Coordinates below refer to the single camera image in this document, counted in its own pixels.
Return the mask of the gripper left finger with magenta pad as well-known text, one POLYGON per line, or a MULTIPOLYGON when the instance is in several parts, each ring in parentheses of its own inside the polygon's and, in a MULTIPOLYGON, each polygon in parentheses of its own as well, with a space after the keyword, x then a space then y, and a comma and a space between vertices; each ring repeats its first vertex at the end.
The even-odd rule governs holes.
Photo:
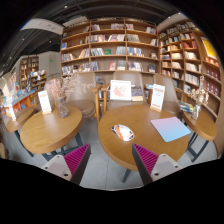
POLYGON ((65 156, 56 155, 42 169, 79 185, 91 154, 89 144, 81 146, 65 156))

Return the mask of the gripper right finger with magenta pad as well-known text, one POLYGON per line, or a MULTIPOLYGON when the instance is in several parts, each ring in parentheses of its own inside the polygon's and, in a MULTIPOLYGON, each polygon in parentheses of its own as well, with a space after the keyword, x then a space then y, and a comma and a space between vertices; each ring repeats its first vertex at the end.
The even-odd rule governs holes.
POLYGON ((137 144, 132 144, 132 155, 144 185, 182 169, 169 155, 158 155, 137 144))

